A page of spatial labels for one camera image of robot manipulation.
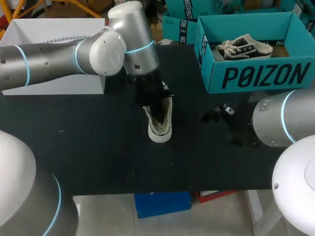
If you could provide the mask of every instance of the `shoe sole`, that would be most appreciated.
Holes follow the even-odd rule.
[[[159,135],[156,135],[155,133],[153,133],[152,129],[151,129],[151,126],[150,124],[148,125],[148,134],[149,134],[149,137],[150,139],[153,141],[153,142],[156,142],[156,143],[165,143],[167,142],[171,136],[172,136],[172,123],[170,124],[170,127],[169,127],[169,132],[163,136],[159,136]]]
[[[219,62],[219,61],[237,61],[237,60],[224,60],[224,58],[222,57],[222,55],[217,51],[212,51],[212,56],[215,59],[215,62]],[[248,58],[248,59],[241,59],[241,60],[255,60],[255,59],[266,59],[266,58],[270,58],[270,55],[266,55],[266,56],[261,56],[261,57],[255,57],[255,58]]]

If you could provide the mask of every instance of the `black tabletop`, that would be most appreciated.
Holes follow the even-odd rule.
[[[1,96],[0,129],[24,141],[73,195],[271,188],[282,148],[239,148],[228,143],[223,121],[198,124],[204,110],[235,108],[243,94],[208,94],[192,46],[157,52],[175,94],[164,144],[150,140],[124,72],[108,78],[104,95]]]

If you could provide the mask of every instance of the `shoe box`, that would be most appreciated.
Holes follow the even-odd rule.
[[[166,0],[170,17],[197,20],[198,16],[222,14],[221,0]]]
[[[212,49],[247,33],[272,58],[215,62]],[[200,16],[194,50],[208,93],[308,88],[315,75],[315,40],[292,12]]]
[[[315,0],[275,0],[279,12],[294,12],[315,37]]]
[[[168,11],[162,18],[162,37],[179,43],[194,44],[197,22],[170,17]]]
[[[167,11],[162,18],[163,38],[194,44],[198,16],[232,12],[241,5],[241,0],[167,0],[166,3]]]

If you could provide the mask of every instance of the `floor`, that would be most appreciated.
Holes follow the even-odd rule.
[[[263,209],[272,201],[270,190],[258,192]],[[77,236],[252,236],[244,192],[207,203],[194,202],[187,211],[138,219],[133,194],[75,197],[80,206]],[[268,236],[302,236],[287,232],[280,221]]]

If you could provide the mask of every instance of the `white sneaker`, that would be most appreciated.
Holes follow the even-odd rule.
[[[254,40],[249,34],[224,41],[212,50],[215,61],[270,58],[273,48]]]
[[[168,141],[172,136],[172,109],[173,101],[172,97],[166,97],[162,100],[163,108],[166,110],[164,117],[164,123],[160,124],[154,117],[151,116],[150,106],[143,107],[146,115],[149,119],[148,133],[150,139],[156,143],[164,143]]]

